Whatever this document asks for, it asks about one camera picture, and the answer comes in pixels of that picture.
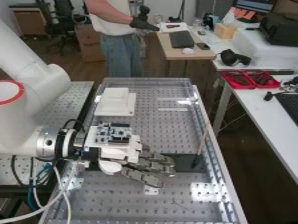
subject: black box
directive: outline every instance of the black box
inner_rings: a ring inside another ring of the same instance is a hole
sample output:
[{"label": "black box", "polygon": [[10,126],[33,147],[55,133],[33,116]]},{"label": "black box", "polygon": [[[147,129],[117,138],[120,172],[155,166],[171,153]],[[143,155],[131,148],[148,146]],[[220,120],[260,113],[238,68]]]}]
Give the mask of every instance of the black box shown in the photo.
[{"label": "black box", "polygon": [[259,26],[268,43],[298,47],[298,14],[268,13]]}]

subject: keyboard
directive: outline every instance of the keyboard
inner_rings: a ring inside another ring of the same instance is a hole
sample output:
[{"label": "keyboard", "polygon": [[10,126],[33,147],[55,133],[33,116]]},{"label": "keyboard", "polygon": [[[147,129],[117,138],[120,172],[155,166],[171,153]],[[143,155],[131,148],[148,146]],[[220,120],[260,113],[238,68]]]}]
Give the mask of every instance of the keyboard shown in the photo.
[{"label": "keyboard", "polygon": [[188,31],[170,33],[170,43],[172,48],[192,48],[194,41]]},{"label": "keyboard", "polygon": [[276,94],[280,105],[283,106],[292,121],[298,125],[298,94]]}]

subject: circuit board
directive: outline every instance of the circuit board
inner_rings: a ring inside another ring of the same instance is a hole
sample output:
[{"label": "circuit board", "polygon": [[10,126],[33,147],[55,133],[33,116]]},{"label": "circuit board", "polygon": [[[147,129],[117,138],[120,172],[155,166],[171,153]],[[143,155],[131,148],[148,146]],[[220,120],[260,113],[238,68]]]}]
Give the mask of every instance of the circuit board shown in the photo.
[{"label": "circuit board", "polygon": [[99,144],[127,144],[131,137],[128,124],[99,122],[95,132],[95,143]]}]

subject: red ring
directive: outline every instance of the red ring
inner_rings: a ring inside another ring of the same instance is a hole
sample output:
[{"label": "red ring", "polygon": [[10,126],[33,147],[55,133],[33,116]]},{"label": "red ring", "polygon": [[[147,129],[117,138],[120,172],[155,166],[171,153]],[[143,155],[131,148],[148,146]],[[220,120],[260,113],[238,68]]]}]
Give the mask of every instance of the red ring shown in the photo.
[{"label": "red ring", "polygon": [[13,97],[11,97],[10,99],[7,99],[7,100],[0,101],[0,105],[3,105],[3,104],[7,104],[7,103],[14,102],[19,97],[23,96],[25,88],[23,88],[23,86],[22,86],[21,83],[18,83],[18,82],[15,82],[15,81],[13,81],[13,80],[0,80],[0,82],[9,82],[9,83],[13,83],[13,84],[15,84],[17,87],[18,87],[18,93],[15,94],[15,96],[13,96]]}]

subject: perforated metal table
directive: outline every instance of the perforated metal table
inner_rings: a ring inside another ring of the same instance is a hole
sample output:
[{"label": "perforated metal table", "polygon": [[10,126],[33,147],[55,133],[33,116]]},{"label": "perforated metal table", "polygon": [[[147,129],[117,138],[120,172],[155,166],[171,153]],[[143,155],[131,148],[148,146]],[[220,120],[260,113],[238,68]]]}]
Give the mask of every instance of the perforated metal table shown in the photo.
[{"label": "perforated metal table", "polygon": [[[49,104],[34,117],[35,124],[61,127],[69,119],[79,119],[83,105],[94,82],[71,82],[70,89]],[[23,183],[29,179],[29,158],[19,156],[15,160],[15,172]],[[13,191],[17,185],[10,171],[10,156],[0,155],[0,193]]]},{"label": "perforated metal table", "polygon": [[[136,93],[134,117],[93,117],[107,87],[127,87]],[[187,168],[207,122],[200,97],[188,79],[106,78],[97,96],[85,119],[86,128],[99,121],[128,123],[151,151],[186,159],[183,169],[176,167],[176,176],[164,178],[164,188],[155,196],[144,195],[143,185],[120,175],[81,173],[81,188],[67,192],[71,223],[247,223],[211,130],[200,155],[203,169]],[[65,223],[65,219],[61,199],[43,213],[39,224]]]}]

